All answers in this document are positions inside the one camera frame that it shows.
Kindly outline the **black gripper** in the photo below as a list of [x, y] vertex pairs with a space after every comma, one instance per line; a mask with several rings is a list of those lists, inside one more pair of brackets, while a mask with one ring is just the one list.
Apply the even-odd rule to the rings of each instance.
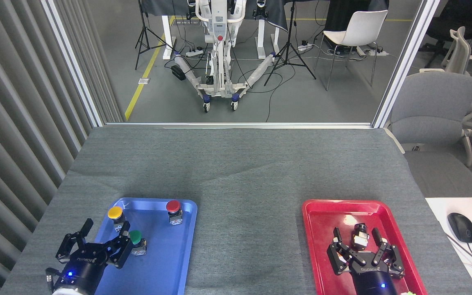
[[[329, 261], [335, 275], [351, 272], [356, 294], [358, 295], [395, 295], [397, 290], [392, 278], [405, 276], [404, 265], [399, 249], [388, 243], [378, 228], [373, 228], [372, 235], [375, 244], [379, 247], [372, 260], [372, 265], [360, 265], [358, 252], [343, 243], [339, 228], [333, 230], [334, 238], [327, 249]], [[380, 265], [386, 254], [387, 262]]]
[[[54, 284], [54, 293], [95, 293], [107, 264], [117, 269], [125, 265], [133, 248], [130, 223], [125, 221], [118, 236], [105, 245], [85, 245], [92, 226], [93, 220], [87, 218], [79, 231], [64, 236], [56, 259], [66, 265]], [[78, 249], [71, 254], [74, 244]]]

